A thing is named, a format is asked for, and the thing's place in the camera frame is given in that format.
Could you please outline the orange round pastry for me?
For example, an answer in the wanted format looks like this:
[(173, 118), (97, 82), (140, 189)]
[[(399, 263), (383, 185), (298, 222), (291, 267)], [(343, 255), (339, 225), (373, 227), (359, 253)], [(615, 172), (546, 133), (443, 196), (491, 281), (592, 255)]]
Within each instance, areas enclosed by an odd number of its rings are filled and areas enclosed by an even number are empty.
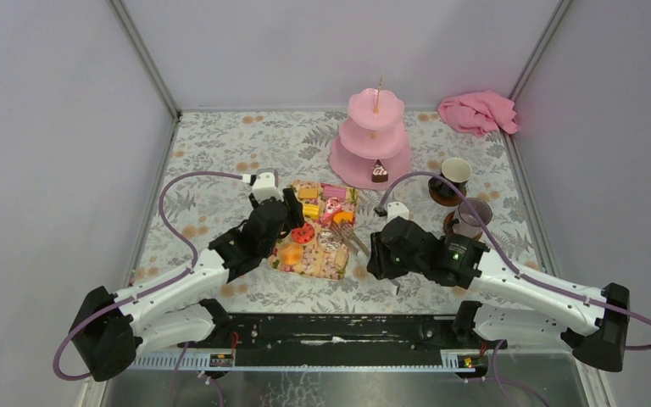
[(278, 257), (284, 266), (294, 266), (302, 261), (303, 253), (303, 245), (296, 242), (289, 242), (279, 248)]

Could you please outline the brown wooden saucer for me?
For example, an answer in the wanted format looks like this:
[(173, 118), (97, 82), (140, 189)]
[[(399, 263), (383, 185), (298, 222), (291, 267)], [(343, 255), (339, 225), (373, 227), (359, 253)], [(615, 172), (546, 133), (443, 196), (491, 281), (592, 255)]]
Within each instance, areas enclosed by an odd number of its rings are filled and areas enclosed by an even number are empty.
[(455, 194), (452, 197), (446, 197), (433, 189), (429, 190), (429, 194), (437, 204), (444, 207), (457, 207), (462, 202), (462, 198), (458, 194)]
[(443, 228), (447, 235), (457, 234), (475, 240), (479, 240), (483, 233), (479, 223), (471, 214), (462, 215), (458, 211), (451, 212), (446, 217)]

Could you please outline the metal tongs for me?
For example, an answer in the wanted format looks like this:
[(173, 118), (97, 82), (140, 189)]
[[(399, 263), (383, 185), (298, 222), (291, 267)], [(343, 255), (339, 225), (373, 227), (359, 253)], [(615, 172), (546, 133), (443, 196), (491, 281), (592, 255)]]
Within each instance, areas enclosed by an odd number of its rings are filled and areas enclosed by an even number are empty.
[(383, 289), (392, 297), (398, 295), (400, 289), (398, 282), (387, 279), (378, 280), (367, 271), (367, 265), (371, 255), (370, 246), (358, 237), (351, 223), (347, 223), (344, 220), (339, 222), (332, 221), (330, 223), (330, 229), (353, 252), (353, 260), (355, 262), (353, 277), (356, 280)]

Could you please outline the red donut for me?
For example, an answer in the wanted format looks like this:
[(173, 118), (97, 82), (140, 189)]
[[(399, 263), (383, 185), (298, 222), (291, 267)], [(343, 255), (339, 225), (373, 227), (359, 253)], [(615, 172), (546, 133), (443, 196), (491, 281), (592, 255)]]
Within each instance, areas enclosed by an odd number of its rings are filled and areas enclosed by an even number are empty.
[(298, 244), (306, 245), (310, 243), (316, 235), (315, 228), (308, 222), (304, 223), (299, 228), (294, 228), (291, 231), (291, 239)]

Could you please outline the floral dessert tray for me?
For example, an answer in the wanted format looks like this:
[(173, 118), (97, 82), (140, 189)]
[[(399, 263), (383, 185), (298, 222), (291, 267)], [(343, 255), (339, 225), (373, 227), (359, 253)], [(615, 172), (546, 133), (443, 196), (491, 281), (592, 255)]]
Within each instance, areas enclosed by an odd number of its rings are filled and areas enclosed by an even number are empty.
[[(276, 243), (276, 246), (268, 258), (268, 263), (271, 268), (283, 272), (291, 272), (298, 274), (300, 276), (311, 276), (322, 279), (330, 280), (341, 280), (345, 274), (346, 266), (348, 265), (348, 260), (351, 254), (351, 250), (343, 244), (343, 246), (335, 253), (325, 253), (318, 246), (318, 233), (322, 229), (330, 229), (330, 224), (325, 226), (321, 223), (321, 216), (323, 215), (325, 201), (321, 197), (321, 188), (322, 186), (333, 185), (324, 182), (317, 181), (303, 181), (296, 180), (291, 184), (291, 188), (295, 190), (297, 199), (304, 204), (318, 204), (320, 206), (320, 219), (311, 220), (304, 217), (305, 223), (310, 223), (316, 231), (315, 238), (308, 244), (303, 245), (304, 253), (302, 261), (294, 266), (284, 266), (278, 257), (279, 248), (282, 247), (285, 243), (293, 242), (291, 239), (291, 232), (285, 238), (279, 240)], [(302, 200), (298, 198), (298, 190), (302, 187), (317, 187), (319, 190), (319, 197), (317, 199), (308, 199)], [(359, 191), (353, 187), (346, 187), (348, 190), (348, 195), (346, 200), (342, 203), (342, 211), (350, 211), (355, 215), (353, 226), (357, 218), (357, 209), (359, 206)]]

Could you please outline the purple mug black handle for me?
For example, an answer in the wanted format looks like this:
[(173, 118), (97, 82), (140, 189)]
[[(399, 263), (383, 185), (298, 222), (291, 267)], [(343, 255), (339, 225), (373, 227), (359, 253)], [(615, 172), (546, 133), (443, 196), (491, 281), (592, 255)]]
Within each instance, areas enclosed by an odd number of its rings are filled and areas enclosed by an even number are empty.
[(480, 198), (464, 199), (445, 223), (445, 231), (479, 240), (483, 225), (487, 226), (493, 217), (490, 205)]

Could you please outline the chocolate drizzle donut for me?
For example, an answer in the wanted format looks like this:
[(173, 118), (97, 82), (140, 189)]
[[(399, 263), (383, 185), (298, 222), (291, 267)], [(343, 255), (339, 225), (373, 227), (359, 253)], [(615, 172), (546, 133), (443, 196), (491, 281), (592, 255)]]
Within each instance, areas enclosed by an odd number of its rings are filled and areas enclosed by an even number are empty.
[(340, 236), (330, 229), (322, 229), (317, 240), (319, 248), (325, 253), (335, 253), (343, 246)]

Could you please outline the chocolate cake piece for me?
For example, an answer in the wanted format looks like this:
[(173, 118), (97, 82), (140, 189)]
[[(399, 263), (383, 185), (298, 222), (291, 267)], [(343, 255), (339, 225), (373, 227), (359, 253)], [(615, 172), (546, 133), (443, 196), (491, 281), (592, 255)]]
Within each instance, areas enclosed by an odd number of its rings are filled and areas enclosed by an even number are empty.
[(380, 160), (377, 160), (371, 171), (371, 181), (374, 183), (384, 183), (389, 180), (389, 173)]

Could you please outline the black mug white inside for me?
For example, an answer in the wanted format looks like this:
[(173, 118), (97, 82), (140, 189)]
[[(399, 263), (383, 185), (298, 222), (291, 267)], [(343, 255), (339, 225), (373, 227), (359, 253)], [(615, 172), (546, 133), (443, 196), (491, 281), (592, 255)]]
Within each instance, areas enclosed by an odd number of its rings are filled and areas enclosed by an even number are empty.
[[(442, 162), (440, 177), (449, 181), (456, 189), (463, 192), (472, 177), (471, 165), (462, 158), (449, 158)], [(430, 192), (442, 198), (455, 198), (458, 194), (445, 182), (436, 177), (428, 181)]]

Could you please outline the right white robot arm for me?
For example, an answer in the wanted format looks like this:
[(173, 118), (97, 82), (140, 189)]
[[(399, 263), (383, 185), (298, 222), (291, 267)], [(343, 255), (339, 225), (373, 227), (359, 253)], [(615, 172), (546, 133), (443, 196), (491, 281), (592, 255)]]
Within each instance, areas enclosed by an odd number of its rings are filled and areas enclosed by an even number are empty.
[(485, 243), (458, 234), (435, 237), (411, 220), (396, 217), (370, 234), (367, 270), (376, 279), (421, 274), (443, 287), (459, 287), (517, 303), (516, 309), (463, 301), (452, 324), (457, 345), (547, 344), (570, 350), (585, 365), (620, 372), (629, 318), (630, 292), (610, 283), (586, 287), (556, 277), (515, 274)]

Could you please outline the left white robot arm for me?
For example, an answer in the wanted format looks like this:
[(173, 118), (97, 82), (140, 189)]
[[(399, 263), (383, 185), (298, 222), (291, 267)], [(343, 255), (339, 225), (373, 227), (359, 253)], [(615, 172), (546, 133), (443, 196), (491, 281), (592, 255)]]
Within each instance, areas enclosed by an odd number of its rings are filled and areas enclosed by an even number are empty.
[(201, 341), (219, 348), (229, 337), (227, 313), (203, 298), (256, 269), (278, 240), (304, 225), (303, 205), (290, 187), (250, 195), (253, 211), (238, 226), (215, 238), (195, 259), (139, 286), (115, 293), (91, 290), (65, 342), (86, 365), (85, 377), (106, 382), (141, 354), (178, 343)]

